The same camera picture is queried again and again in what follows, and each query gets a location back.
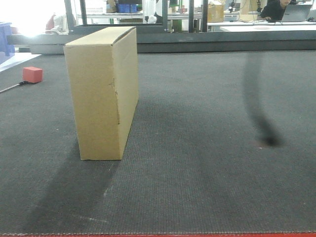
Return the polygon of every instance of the black jacket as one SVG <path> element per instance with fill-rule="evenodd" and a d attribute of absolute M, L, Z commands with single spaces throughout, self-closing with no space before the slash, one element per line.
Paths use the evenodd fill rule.
<path fill-rule="evenodd" d="M 261 17 L 264 18 L 270 16 L 272 20 L 279 21 L 282 20 L 284 12 L 285 9 L 282 9 L 280 1 L 274 0 L 263 8 L 261 12 Z"/>

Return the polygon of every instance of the red block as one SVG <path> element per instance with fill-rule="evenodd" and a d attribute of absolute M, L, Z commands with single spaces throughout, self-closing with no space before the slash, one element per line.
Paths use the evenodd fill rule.
<path fill-rule="evenodd" d="M 43 80 L 43 69 L 35 67 L 23 68 L 23 81 L 37 83 Z"/>

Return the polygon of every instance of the table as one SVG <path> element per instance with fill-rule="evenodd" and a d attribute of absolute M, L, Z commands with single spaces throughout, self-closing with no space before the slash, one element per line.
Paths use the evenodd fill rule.
<path fill-rule="evenodd" d="M 316 25 L 252 25 L 252 26 L 221 26 L 225 32 L 251 31 L 316 31 Z"/>

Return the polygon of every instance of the blue plastic crate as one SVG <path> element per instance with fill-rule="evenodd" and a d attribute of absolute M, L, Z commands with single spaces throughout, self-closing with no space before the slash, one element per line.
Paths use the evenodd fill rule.
<path fill-rule="evenodd" d="M 137 12 L 136 4 L 117 4 L 119 13 L 135 13 Z"/>
<path fill-rule="evenodd" d="M 11 23 L 0 22 L 0 51 L 5 53 L 5 56 L 14 55 L 14 45 L 8 44 L 7 36 L 12 35 Z"/>

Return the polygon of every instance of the brown cardboard box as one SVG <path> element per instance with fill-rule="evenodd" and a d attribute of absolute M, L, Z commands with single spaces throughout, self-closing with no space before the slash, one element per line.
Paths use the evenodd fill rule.
<path fill-rule="evenodd" d="M 107 27 L 64 52 L 81 159 L 122 159 L 138 101 L 136 28 Z"/>
<path fill-rule="evenodd" d="M 107 1 L 107 13 L 112 13 L 112 12 L 116 12 L 117 8 L 115 5 L 114 0 L 108 0 Z"/>
<path fill-rule="evenodd" d="M 213 1 L 208 4 L 207 22 L 223 22 L 224 5 L 219 1 Z"/>

